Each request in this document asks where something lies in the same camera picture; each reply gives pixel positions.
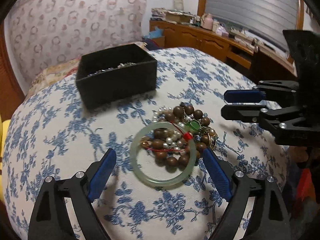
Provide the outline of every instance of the black box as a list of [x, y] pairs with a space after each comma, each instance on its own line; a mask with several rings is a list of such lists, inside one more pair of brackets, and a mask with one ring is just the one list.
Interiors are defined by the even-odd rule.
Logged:
[[[121, 63], [136, 65], [117, 68]], [[81, 57], [76, 86], [88, 109], [156, 89], [157, 60], [135, 44]]]

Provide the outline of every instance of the floral tablecloth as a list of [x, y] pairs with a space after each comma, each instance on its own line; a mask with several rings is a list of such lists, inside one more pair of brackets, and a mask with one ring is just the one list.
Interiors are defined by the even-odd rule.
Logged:
[[[218, 156], [249, 176], [270, 174], [280, 188], [284, 186], [287, 147], [276, 145], [271, 134], [255, 123], [220, 116], [225, 90], [250, 89], [251, 81], [196, 49], [161, 49], [150, 54], [158, 60], [156, 91], [89, 113], [71, 75], [35, 94], [14, 113], [5, 142], [3, 185], [11, 224], [23, 240], [45, 177], [71, 178], [100, 160], [110, 147], [117, 153], [116, 168], [93, 206], [113, 239], [207, 239], [227, 202], [216, 191], [202, 160], [183, 183], [161, 189], [139, 182], [129, 162], [130, 143], [151, 122], [152, 110], [181, 101], [192, 103], [212, 119], [210, 126], [219, 135]], [[153, 155], [140, 156], [141, 165], [151, 167], [155, 177], [172, 176], [165, 167], [156, 167]], [[66, 202], [76, 237], [84, 239], [70, 199]], [[236, 239], [244, 234], [252, 204], [250, 199]]]

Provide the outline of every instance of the jade bangle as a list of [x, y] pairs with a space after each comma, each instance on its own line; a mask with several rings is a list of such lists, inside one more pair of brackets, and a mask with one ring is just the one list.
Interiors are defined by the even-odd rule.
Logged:
[[[179, 131], [172, 123], [169, 123], [169, 122], [156, 122], [156, 123], [149, 124], [142, 130], [140, 130], [135, 136], [135, 138], [133, 139], [133, 142], [131, 143], [131, 147], [130, 147], [130, 161], [131, 161], [133, 173], [137, 176], [137, 178], [141, 182], [151, 187], [167, 187], [183, 181], [185, 178], [187, 178], [188, 175], [191, 174], [192, 169], [196, 163], [196, 144], [193, 139], [190, 139], [188, 141], [189, 148], [190, 148], [190, 159], [189, 159], [188, 165], [186, 166], [185, 170], [181, 174], [179, 174], [175, 178], [168, 179], [168, 180], [157, 180], [157, 179], [150, 178], [140, 170], [137, 163], [137, 154], [138, 154], [138, 151], [140, 150], [141, 138], [145, 136], [147, 133], [149, 133], [150, 131], [158, 128], [167, 128], [167, 129]], [[180, 127], [179, 129], [181, 129], [183, 133], [186, 132], [184, 129]]]

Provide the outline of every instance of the yellow object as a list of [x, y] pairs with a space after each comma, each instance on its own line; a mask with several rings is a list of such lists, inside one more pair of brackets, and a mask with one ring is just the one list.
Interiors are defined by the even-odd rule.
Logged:
[[[0, 116], [0, 171], [2, 171], [2, 157], [4, 152], [4, 141], [7, 136], [7, 131], [9, 128], [10, 120], [1, 121]], [[2, 175], [0, 175], [0, 201], [4, 203], [4, 191], [2, 189]]]

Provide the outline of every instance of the window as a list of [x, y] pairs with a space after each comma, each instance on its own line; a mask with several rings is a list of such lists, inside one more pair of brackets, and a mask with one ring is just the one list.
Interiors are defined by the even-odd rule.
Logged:
[[206, 0], [204, 10], [219, 21], [244, 27], [287, 50], [282, 30], [296, 29], [299, 3], [299, 0]]

